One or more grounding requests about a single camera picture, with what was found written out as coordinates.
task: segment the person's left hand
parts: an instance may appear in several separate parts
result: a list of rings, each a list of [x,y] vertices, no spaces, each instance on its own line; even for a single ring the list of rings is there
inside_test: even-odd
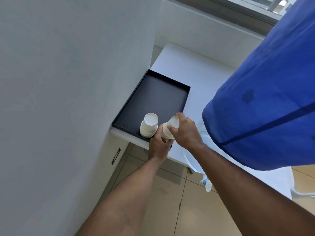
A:
[[[164,123],[159,126],[155,136],[150,139],[149,144],[149,159],[157,157],[161,161],[164,161],[167,158],[167,153],[171,148],[171,145],[175,140],[168,140],[167,142],[162,139],[162,127]]]

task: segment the black tray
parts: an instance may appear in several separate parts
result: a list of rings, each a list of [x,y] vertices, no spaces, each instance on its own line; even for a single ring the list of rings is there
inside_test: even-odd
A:
[[[147,113],[158,116],[158,126],[183,112],[190,87],[148,70],[115,118],[112,126],[147,142],[140,135],[140,124]]]

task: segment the floor tile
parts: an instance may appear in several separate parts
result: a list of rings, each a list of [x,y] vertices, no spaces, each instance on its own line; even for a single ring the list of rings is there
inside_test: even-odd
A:
[[[315,165],[292,167],[304,174],[315,177]]]
[[[115,187],[143,163],[142,160],[129,155],[118,175]],[[172,236],[174,234],[184,185],[185,179],[165,170],[158,170],[140,235]]]
[[[105,187],[105,190],[103,191],[97,205],[102,202],[107,196],[108,194],[110,193],[119,173],[120,173],[120,170],[122,169],[126,159],[127,159],[128,155],[127,154],[123,154],[123,156],[121,157],[120,161],[118,162],[117,166],[116,166],[116,169],[114,170],[114,173],[112,174],[112,177],[109,179],[109,182],[107,183],[106,187]]]
[[[132,150],[130,151],[129,155],[134,156],[143,161],[148,160],[148,150],[136,145],[132,147]],[[186,178],[187,175],[187,167],[175,161],[172,161],[171,159],[165,159],[160,168],[183,178]]]
[[[293,170],[295,189],[301,193],[315,192],[315,178]],[[315,198],[294,198],[294,202],[298,203],[304,209],[315,215]]]
[[[241,235],[216,192],[186,181],[175,236]]]
[[[132,143],[129,143],[126,150],[125,150],[125,153],[129,154],[133,146],[134,145]]]
[[[200,183],[200,181],[201,181],[202,179],[203,179],[203,175],[200,174],[200,173],[197,173],[197,172],[194,172],[194,171],[193,171],[192,174],[190,174],[189,172],[188,172],[188,174],[187,174],[187,180],[189,180],[189,181],[191,181],[191,182],[194,182],[194,183],[196,183],[196,184],[198,184],[198,185],[200,185],[200,186],[205,187],[203,183]],[[212,186],[211,190],[213,190],[214,192],[216,192],[214,186]]]

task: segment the person's right hand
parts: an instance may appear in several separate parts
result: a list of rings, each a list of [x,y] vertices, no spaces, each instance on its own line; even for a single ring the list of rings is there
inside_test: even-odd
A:
[[[179,118],[179,128],[177,129],[172,125],[168,126],[176,142],[188,151],[199,144],[203,144],[195,122],[185,117],[183,113],[177,113],[176,116]]]

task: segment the forearm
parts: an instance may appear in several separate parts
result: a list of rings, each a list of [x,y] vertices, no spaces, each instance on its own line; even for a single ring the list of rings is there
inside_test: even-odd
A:
[[[139,234],[153,178],[162,161],[152,158],[123,180],[93,211],[77,236]]]
[[[315,217],[204,144],[197,159],[243,235],[311,235]]]

